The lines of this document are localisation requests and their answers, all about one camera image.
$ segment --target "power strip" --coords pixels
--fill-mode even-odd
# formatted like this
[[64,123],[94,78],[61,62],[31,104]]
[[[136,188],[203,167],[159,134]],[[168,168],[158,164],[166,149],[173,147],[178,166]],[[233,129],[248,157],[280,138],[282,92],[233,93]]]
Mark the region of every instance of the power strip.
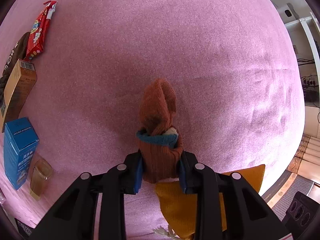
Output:
[[319,85],[319,80],[317,76],[304,77],[301,79],[301,84],[306,86],[310,85],[310,87],[314,87]]

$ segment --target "brown box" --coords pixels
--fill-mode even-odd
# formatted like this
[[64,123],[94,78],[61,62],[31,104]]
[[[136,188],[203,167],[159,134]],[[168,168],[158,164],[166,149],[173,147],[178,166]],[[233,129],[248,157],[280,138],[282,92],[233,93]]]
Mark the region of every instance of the brown box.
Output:
[[0,129],[2,132],[4,132],[6,122],[18,119],[24,102],[36,81],[37,74],[33,64],[18,59],[5,86],[4,96],[0,101]]

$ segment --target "cardboard box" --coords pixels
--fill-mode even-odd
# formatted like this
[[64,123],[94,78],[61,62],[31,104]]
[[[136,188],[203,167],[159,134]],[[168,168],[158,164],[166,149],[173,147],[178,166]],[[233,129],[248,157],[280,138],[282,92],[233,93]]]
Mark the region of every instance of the cardboard box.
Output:
[[36,81],[37,74],[33,64],[18,59],[5,86],[4,96],[0,100],[0,129],[2,132],[4,132],[6,122],[19,117],[19,113]]
[[26,117],[8,122],[4,129],[4,171],[15,189],[27,180],[39,138]]

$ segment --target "brown bag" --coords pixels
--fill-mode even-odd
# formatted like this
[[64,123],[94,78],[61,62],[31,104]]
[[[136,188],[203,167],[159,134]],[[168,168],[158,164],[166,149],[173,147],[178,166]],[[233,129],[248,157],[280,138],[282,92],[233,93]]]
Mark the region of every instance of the brown bag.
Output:
[[5,63],[2,77],[0,78],[0,98],[3,97],[5,85],[10,77],[14,65],[18,59],[23,59],[27,53],[27,45],[30,32],[25,33],[11,50],[9,57]]

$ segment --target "black speaker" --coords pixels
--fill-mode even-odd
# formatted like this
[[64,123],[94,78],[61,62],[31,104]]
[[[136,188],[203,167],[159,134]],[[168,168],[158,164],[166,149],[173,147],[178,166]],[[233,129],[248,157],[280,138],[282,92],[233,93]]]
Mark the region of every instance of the black speaker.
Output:
[[294,240],[320,239],[320,204],[298,191],[282,223]]

